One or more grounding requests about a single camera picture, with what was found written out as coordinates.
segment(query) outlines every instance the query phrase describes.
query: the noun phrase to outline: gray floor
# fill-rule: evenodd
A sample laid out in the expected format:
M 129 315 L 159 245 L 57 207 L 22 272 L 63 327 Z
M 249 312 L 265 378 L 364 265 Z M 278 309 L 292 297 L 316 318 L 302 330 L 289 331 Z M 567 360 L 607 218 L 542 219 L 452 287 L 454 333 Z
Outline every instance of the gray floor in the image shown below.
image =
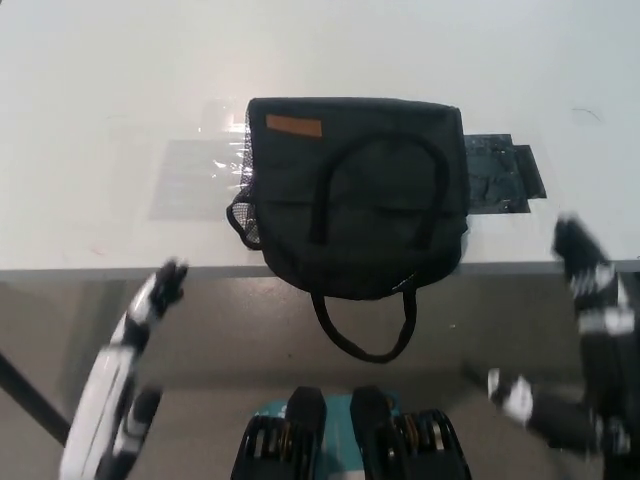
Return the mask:
M 135 284 L 0 285 L 0 348 L 67 414 Z M 463 358 L 566 386 L 579 372 L 571 305 L 558 277 L 450 277 L 423 289 L 415 337 L 388 366 L 346 357 L 305 294 L 275 279 L 187 284 L 156 332 L 142 377 L 166 393 L 132 480 L 228 478 L 248 417 L 300 384 L 347 392 L 377 383 L 408 409 L 451 416 L 477 479 L 598 478 L 596 460 L 549 451 L 496 416 L 455 374 Z M 398 298 L 329 303 L 345 334 L 372 350 L 400 325 Z M 53 480 L 61 448 L 0 393 L 0 478 Z

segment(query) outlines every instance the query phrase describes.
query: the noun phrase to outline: brown leather patch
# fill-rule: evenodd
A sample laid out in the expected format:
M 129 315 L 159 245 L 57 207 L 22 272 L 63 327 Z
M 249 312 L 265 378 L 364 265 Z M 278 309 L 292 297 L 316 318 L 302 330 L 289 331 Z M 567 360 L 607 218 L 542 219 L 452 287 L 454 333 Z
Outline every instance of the brown leather patch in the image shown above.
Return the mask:
M 267 115 L 267 128 L 280 132 L 305 135 L 307 137 L 322 137 L 322 122 L 313 118 L 282 117 Z

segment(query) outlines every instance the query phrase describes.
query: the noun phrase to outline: bag strap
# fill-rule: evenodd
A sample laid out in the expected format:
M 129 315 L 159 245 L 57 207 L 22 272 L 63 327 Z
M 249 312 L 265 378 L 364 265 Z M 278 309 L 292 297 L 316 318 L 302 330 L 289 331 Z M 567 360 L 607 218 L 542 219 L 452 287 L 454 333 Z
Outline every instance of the bag strap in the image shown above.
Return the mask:
M 404 302 L 404 324 L 400 329 L 398 340 L 393 348 L 385 354 L 373 355 L 365 352 L 347 337 L 342 335 L 335 327 L 329 312 L 327 311 L 327 304 L 324 301 L 322 295 L 311 294 L 311 301 L 313 302 L 313 308 L 316 311 L 320 326 L 324 330 L 324 333 L 331 339 L 331 341 L 343 352 L 348 353 L 352 357 L 358 360 L 363 360 L 369 363 L 389 363 L 400 355 L 413 336 L 413 331 L 416 328 L 416 318 L 418 316 L 418 307 L 416 304 L 416 291 L 410 290 L 402 293 L 402 301 Z
M 429 248 L 433 237 L 435 222 L 442 211 L 444 199 L 447 194 L 447 190 L 449 189 L 449 164 L 447 163 L 445 154 L 438 147 L 428 142 L 420 135 L 402 132 L 378 132 L 364 135 L 336 152 L 322 165 L 318 172 L 318 181 L 313 198 L 313 205 L 311 207 L 309 241 L 319 245 L 327 243 L 329 192 L 331 189 L 331 179 L 333 178 L 333 174 L 338 166 L 353 153 L 361 150 L 369 143 L 379 140 L 400 140 L 416 144 L 421 147 L 434 162 L 435 192 L 433 195 L 433 203 L 431 207 L 425 211 L 424 216 L 420 221 L 420 225 L 416 230 L 413 245 L 410 245 L 415 248 Z M 405 316 L 404 325 L 402 325 L 396 344 L 388 353 L 383 355 L 367 353 L 342 335 L 331 322 L 331 318 L 329 317 L 329 312 L 327 311 L 327 306 L 324 301 L 324 296 L 312 293 L 311 300 L 313 301 L 313 308 L 316 311 L 320 326 L 331 341 L 342 351 L 365 362 L 389 363 L 400 355 L 405 348 L 407 348 L 407 345 L 411 340 L 411 336 L 413 335 L 413 331 L 416 328 L 418 308 L 416 305 L 415 289 L 406 290 L 402 293 Z

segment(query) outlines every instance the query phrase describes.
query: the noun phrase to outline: mesh side pocket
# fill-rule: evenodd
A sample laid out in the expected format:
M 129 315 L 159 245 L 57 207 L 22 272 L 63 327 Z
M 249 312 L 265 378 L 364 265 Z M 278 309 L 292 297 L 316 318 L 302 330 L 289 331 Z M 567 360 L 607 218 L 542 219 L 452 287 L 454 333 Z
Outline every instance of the mesh side pocket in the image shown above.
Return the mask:
M 234 228 L 242 243 L 252 250 L 260 250 L 260 234 L 256 222 L 255 205 L 253 204 L 253 149 L 251 147 L 251 129 L 249 113 L 245 118 L 244 157 L 242 159 L 242 175 L 240 192 L 227 207 L 227 220 Z

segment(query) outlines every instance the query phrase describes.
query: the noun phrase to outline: black backpack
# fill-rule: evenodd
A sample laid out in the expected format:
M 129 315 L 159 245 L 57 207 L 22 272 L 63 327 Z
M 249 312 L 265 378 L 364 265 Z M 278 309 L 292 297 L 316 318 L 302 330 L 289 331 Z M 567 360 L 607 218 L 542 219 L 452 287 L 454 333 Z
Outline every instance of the black backpack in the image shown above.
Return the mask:
M 415 328 L 416 289 L 460 261 L 469 209 L 460 111 L 392 99 L 258 98 L 247 125 L 229 222 L 278 277 L 311 294 L 339 348 L 393 360 Z M 384 355 L 340 334 L 324 301 L 400 292 L 405 323 Z

